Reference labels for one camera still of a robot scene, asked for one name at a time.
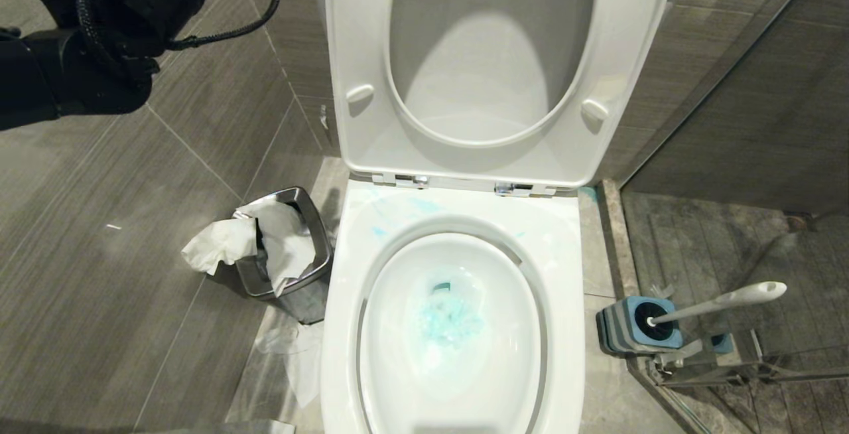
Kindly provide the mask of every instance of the trash can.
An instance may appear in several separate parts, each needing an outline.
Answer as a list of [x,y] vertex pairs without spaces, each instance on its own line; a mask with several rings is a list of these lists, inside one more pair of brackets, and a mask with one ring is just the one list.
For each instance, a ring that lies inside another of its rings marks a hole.
[[[287,204],[300,214],[315,247],[315,258],[296,279],[286,281],[283,292],[276,296],[266,269],[267,252],[263,247],[260,232],[257,234],[257,255],[247,256],[236,261],[236,269],[245,286],[245,292],[257,300],[267,301],[294,316],[302,325],[312,325],[324,320],[324,308],[327,306],[327,294],[330,288],[330,268],[333,265],[333,247],[324,230],[321,215],[312,203],[309,194],[303,188],[294,186],[263,198],[272,198],[281,204]],[[233,218],[251,218],[238,210]]]

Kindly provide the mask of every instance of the toilet lid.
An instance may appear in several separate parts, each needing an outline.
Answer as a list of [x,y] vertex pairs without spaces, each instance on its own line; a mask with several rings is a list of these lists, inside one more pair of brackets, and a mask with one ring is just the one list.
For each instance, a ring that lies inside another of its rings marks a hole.
[[533,186],[592,180],[666,0],[328,0],[355,171]]
[[517,263],[467,234],[428,235],[389,259],[360,334],[373,434],[528,431],[541,337]]

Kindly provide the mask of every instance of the toilet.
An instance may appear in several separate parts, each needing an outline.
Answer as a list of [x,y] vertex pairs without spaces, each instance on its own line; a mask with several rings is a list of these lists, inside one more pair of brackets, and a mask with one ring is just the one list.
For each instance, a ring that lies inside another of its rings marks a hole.
[[346,187],[327,434],[564,434],[584,392],[576,189],[667,0],[324,0]]

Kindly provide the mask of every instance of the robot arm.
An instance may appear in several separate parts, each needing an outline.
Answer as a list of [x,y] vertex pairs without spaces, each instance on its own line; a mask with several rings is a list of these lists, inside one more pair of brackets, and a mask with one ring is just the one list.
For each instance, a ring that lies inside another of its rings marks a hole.
[[220,35],[175,40],[205,0],[41,0],[58,28],[0,28],[0,129],[66,115],[130,113],[151,95],[154,57],[246,35],[272,17]]

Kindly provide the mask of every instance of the toilet bowl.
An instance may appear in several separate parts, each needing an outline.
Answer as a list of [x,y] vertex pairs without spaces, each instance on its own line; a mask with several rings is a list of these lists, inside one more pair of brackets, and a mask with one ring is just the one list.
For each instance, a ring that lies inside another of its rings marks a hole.
[[562,434],[582,410],[580,220],[666,0],[324,0],[352,171],[328,434]]

